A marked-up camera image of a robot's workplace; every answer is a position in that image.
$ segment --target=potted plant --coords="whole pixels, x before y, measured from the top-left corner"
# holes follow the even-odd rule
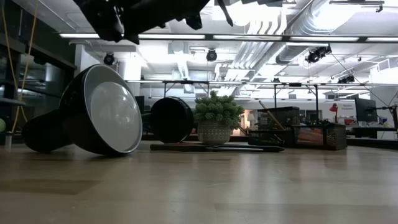
[[[215,91],[210,97],[197,98],[193,115],[198,123],[199,141],[204,144],[224,144],[229,141],[232,130],[239,128],[243,107],[236,105],[233,96],[217,96]]]

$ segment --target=wooden floor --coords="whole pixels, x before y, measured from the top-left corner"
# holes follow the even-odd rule
[[[0,149],[0,223],[398,223],[398,151]]]

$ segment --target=wooden stick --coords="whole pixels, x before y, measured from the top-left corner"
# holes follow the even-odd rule
[[[285,131],[285,128],[279,123],[279,121],[275,118],[275,116],[266,108],[266,106],[261,102],[261,100],[259,100],[259,103],[265,110],[267,110],[268,115],[274,120],[278,128]]]

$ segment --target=red object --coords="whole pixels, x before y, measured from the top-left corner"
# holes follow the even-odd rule
[[[337,123],[337,111],[338,111],[337,103],[334,103],[333,106],[331,106],[331,108],[329,110],[332,112],[336,112],[335,123]]]

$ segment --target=green plant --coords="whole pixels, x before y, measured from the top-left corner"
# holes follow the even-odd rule
[[[216,121],[226,124],[231,129],[240,127],[244,109],[236,105],[233,96],[217,96],[215,91],[210,92],[210,97],[197,98],[197,106],[193,111],[196,122]]]

